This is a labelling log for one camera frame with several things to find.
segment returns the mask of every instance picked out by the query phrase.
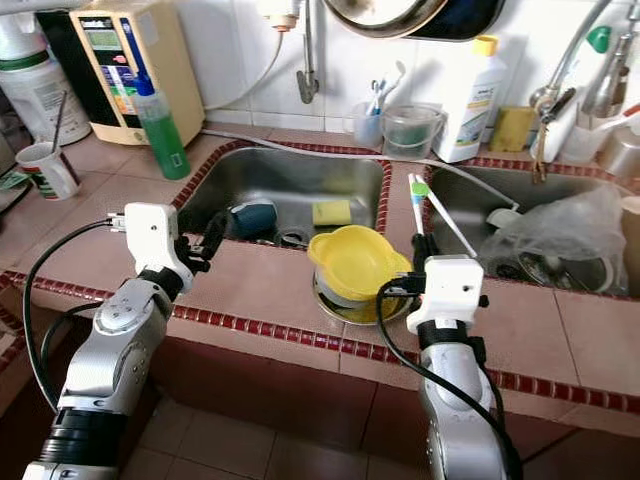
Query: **yellow item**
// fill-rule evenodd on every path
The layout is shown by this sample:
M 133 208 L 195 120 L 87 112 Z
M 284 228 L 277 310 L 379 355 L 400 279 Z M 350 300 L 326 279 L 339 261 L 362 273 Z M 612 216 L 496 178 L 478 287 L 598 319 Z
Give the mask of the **yellow item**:
M 317 202 L 313 204 L 314 225 L 349 225 L 351 207 L 349 200 Z
M 382 285 L 398 273 L 412 270 L 409 260 L 386 238 L 360 225 L 316 235 L 307 254 L 322 269 L 329 288 L 353 301 L 374 299 Z
M 492 152 L 521 152 L 527 143 L 534 117 L 535 112 L 531 107 L 501 108 L 489 150 Z
M 498 50 L 498 37 L 493 35 L 480 35 L 473 40 L 473 53 L 493 57 Z

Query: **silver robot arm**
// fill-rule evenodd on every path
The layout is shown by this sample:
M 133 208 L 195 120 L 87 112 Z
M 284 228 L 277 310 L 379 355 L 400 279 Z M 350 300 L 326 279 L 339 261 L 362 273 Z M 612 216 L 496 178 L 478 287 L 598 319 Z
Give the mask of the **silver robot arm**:
M 172 302 L 191 289 L 195 272 L 208 270 L 224 232 L 222 217 L 214 218 L 202 244 L 190 247 L 178 234 L 175 208 L 144 203 L 128 204 L 113 224 L 126 232 L 138 277 L 95 313 L 91 334 L 69 365 L 49 438 L 23 480 L 116 478 L 119 440 Z
M 407 328 L 420 339 L 422 365 L 489 410 L 493 394 L 467 330 L 481 303 L 483 270 L 466 255 L 435 256 L 425 263 L 426 288 Z M 422 404 L 429 415 L 427 454 L 435 480 L 504 480 L 501 444 L 491 426 L 448 390 L 424 379 Z

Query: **double sink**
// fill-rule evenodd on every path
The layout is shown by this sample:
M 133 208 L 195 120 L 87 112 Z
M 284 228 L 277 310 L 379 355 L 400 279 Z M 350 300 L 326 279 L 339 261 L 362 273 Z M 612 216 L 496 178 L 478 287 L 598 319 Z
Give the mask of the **double sink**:
M 528 171 L 462 168 L 517 201 L 522 213 L 604 183 L 589 177 L 548 174 L 546 183 L 533 185 Z M 240 148 L 214 164 L 180 211 L 180 221 L 186 230 L 202 233 L 216 212 L 268 199 L 276 205 L 277 224 L 254 240 L 281 245 L 283 236 L 294 237 L 299 241 L 297 246 L 302 246 L 315 234 L 328 230 L 313 225 L 312 205 L 316 202 L 347 200 L 352 223 L 374 228 L 383 180 L 383 168 L 374 160 L 319 158 L 263 147 Z M 478 248 L 495 231 L 486 223 L 487 216 L 494 209 L 507 206 L 481 187 L 445 170 L 436 170 L 431 187 L 470 243 Z M 439 215 L 434 213 L 432 224 L 443 254 L 464 251 Z M 412 231 L 412 227 L 408 226 L 407 231 Z M 626 213 L 623 231 L 627 239 L 625 266 L 630 293 L 640 297 L 640 216 Z

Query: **yellow cap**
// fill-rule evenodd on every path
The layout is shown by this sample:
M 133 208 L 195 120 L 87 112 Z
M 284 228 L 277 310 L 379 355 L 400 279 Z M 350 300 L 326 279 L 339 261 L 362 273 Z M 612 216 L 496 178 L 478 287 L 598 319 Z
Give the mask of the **yellow cap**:
M 493 35 L 480 35 L 473 40 L 473 53 L 493 57 L 498 50 L 498 37 Z

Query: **faucet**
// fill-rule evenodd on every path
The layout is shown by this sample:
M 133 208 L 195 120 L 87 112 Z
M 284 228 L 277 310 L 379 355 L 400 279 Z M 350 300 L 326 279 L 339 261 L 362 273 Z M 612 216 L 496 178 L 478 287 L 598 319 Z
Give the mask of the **faucet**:
M 305 0 L 304 10 L 304 72 L 298 70 L 296 77 L 298 78 L 298 89 L 300 90 L 300 99 L 302 103 L 311 103 L 313 96 L 318 93 L 320 83 L 316 78 L 316 72 L 313 70 L 313 52 L 311 41 L 311 7 L 309 0 Z
M 556 67 L 556 70 L 553 73 L 553 76 L 551 77 L 549 83 L 544 87 L 540 87 L 539 89 L 537 89 L 529 98 L 529 104 L 536 110 L 536 113 L 540 117 L 544 117 L 556 103 L 556 100 L 560 95 L 562 82 L 567 76 L 569 67 L 573 63 L 575 56 L 578 53 L 580 44 L 589 34 L 589 31 L 593 27 L 600 14 L 605 8 L 607 8 L 610 3 L 611 0 L 598 0 L 598 2 L 593 6 L 591 11 L 587 15 L 587 18 L 585 18 L 580 25 L 580 28 L 578 28 L 578 31 L 573 36 L 573 39 L 569 43 L 567 50 L 564 52 L 564 55 L 562 56 L 560 63 Z

